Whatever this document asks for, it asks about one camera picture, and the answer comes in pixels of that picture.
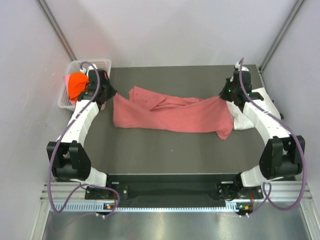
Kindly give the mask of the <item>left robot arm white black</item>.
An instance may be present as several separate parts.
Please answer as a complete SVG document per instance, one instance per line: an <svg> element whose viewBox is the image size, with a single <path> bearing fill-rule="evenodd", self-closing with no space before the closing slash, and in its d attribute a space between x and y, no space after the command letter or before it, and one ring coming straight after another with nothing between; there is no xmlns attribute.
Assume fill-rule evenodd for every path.
<svg viewBox="0 0 320 240"><path fill-rule="evenodd" d="M89 69L88 82L75 102L75 109L67 125L68 129L57 141L46 147L51 173L59 180L95 185L102 198L109 198L114 191L108 183L108 175L92 167L84 149L84 143L94 118L104 109L106 101L115 96L108 73L103 69Z"/></svg>

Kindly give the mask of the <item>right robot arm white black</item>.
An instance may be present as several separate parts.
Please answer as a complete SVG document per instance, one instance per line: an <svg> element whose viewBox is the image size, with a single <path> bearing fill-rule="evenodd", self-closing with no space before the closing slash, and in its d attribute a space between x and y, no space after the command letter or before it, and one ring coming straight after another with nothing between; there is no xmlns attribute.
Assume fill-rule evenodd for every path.
<svg viewBox="0 0 320 240"><path fill-rule="evenodd" d="M233 192L237 197L245 198L252 187L264 182L302 173L304 138L300 135L293 137L279 123L281 114L263 87L252 89L251 74L246 67L233 71L233 76L226 79L219 96L234 106L239 116L251 121L265 145L258 165L236 175Z"/></svg>

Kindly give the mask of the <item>salmon pink t shirt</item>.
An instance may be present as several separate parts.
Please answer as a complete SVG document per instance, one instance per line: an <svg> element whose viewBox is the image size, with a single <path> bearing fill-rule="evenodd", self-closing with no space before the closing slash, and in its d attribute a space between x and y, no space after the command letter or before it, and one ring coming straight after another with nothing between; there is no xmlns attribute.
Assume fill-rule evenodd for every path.
<svg viewBox="0 0 320 240"><path fill-rule="evenodd" d="M129 98L113 98L113 123L117 128L153 129L179 133L216 133L226 140L233 120L226 101L177 97L134 86Z"/></svg>

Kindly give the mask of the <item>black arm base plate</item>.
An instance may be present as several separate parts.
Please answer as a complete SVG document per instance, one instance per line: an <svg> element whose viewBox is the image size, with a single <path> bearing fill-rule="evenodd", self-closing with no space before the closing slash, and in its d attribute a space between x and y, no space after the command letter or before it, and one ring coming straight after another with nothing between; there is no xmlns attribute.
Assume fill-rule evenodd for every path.
<svg viewBox="0 0 320 240"><path fill-rule="evenodd" d="M151 205L179 204L181 201L197 201L205 198L213 201L238 199L260 200L260 187L236 190L232 183L213 182L122 182L108 183L107 187L120 195L121 203L133 200L149 201Z"/></svg>

